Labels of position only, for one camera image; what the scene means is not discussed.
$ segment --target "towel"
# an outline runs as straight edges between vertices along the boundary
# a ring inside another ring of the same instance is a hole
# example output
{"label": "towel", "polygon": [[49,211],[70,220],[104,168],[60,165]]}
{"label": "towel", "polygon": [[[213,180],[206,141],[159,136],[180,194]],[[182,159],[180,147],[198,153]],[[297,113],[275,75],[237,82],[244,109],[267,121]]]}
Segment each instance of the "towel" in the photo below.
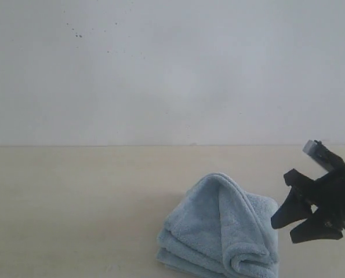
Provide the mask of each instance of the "towel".
{"label": "towel", "polygon": [[208,174],[167,216],[157,260],[202,278],[277,278],[278,233],[270,222],[277,209],[227,175]]}

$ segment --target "light blue towel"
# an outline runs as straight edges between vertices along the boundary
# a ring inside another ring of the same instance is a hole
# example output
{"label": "light blue towel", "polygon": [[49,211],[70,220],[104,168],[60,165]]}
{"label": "light blue towel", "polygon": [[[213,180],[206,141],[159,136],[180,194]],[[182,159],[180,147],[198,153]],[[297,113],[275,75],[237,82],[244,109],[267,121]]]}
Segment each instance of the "light blue towel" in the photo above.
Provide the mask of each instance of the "light blue towel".
{"label": "light blue towel", "polygon": [[212,173],[191,188],[158,235],[157,260],[203,278],[278,277],[277,203]]}

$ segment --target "towel fold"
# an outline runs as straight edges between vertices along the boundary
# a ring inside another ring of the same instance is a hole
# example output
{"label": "towel fold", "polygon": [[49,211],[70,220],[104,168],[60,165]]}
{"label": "towel fold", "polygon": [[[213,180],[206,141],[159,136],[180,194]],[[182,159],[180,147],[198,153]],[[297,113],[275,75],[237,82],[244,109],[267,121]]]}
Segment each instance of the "towel fold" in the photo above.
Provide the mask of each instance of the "towel fold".
{"label": "towel fold", "polygon": [[277,278],[277,203],[245,192],[222,173],[208,174],[167,216],[157,260],[203,278]]}

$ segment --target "beige tabletop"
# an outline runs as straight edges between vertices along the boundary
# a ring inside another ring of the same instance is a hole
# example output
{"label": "beige tabletop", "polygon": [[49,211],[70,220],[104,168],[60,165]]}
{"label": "beige tabletop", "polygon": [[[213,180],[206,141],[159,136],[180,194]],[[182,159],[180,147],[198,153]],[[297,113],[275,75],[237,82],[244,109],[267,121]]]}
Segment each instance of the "beige tabletop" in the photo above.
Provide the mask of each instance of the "beige tabletop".
{"label": "beige tabletop", "polygon": [[[302,146],[0,148],[0,278],[190,277],[155,261],[185,191],[221,171],[282,203],[291,168],[324,173]],[[279,232],[280,277],[345,277],[345,237],[292,244],[291,227]]]}

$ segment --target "white wall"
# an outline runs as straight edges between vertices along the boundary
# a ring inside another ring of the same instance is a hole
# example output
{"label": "white wall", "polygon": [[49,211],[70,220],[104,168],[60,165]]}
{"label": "white wall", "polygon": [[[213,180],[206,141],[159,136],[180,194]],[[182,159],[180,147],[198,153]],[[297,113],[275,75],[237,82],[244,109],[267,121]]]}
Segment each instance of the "white wall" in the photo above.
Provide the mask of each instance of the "white wall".
{"label": "white wall", "polygon": [[344,0],[0,0],[0,145],[309,138],[345,143]]}

